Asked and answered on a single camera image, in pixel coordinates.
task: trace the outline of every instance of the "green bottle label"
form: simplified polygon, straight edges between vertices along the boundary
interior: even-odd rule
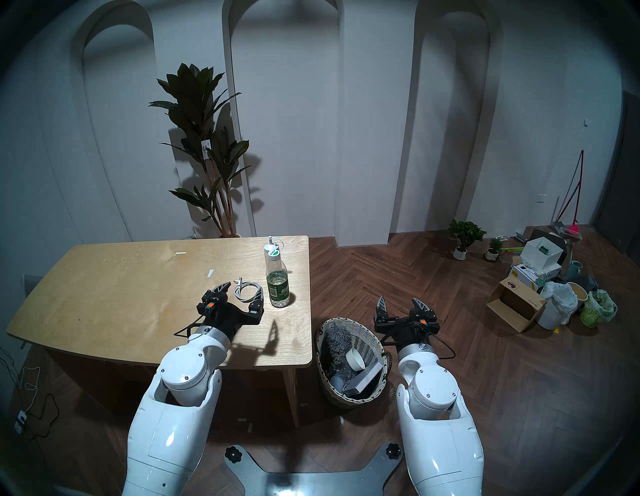
[[[286,300],[289,296],[289,277],[285,271],[274,271],[267,276],[271,301]]]

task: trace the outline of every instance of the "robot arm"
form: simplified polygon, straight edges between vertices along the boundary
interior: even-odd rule
[[[179,495],[200,463],[222,386],[218,366],[237,327],[260,323],[264,311],[262,289],[243,312],[228,303],[229,286],[204,294],[204,322],[157,368],[129,428],[123,495]],[[169,391],[178,405],[166,402]]]
[[[382,343],[398,350],[398,370],[408,384],[396,391],[407,469],[420,496],[479,495],[484,456],[473,418],[453,375],[438,364],[429,334],[440,326],[413,299],[409,317],[389,317],[384,298],[376,307]]]

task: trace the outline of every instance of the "plant tag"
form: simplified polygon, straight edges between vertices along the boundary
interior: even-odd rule
[[[200,146],[202,147],[202,156],[205,160],[209,159],[209,154],[207,153],[207,148],[211,149],[211,140],[202,140],[200,142]]]

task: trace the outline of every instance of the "white flower pot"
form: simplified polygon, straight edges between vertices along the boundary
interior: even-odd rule
[[[495,262],[498,259],[498,251],[493,248],[489,248],[484,254],[484,257],[490,262]]]
[[[456,249],[453,252],[453,258],[455,258],[456,260],[464,260],[466,257],[467,251],[465,250],[464,252],[461,252],[456,246]]]

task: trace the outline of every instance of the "white plastic bag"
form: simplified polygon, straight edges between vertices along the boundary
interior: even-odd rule
[[[540,296],[546,300],[554,300],[553,302],[548,302],[547,306],[551,303],[555,303],[554,306],[563,317],[560,322],[561,324],[566,324],[569,321],[569,317],[571,317],[578,308],[578,297],[568,284],[547,282],[542,288]]]

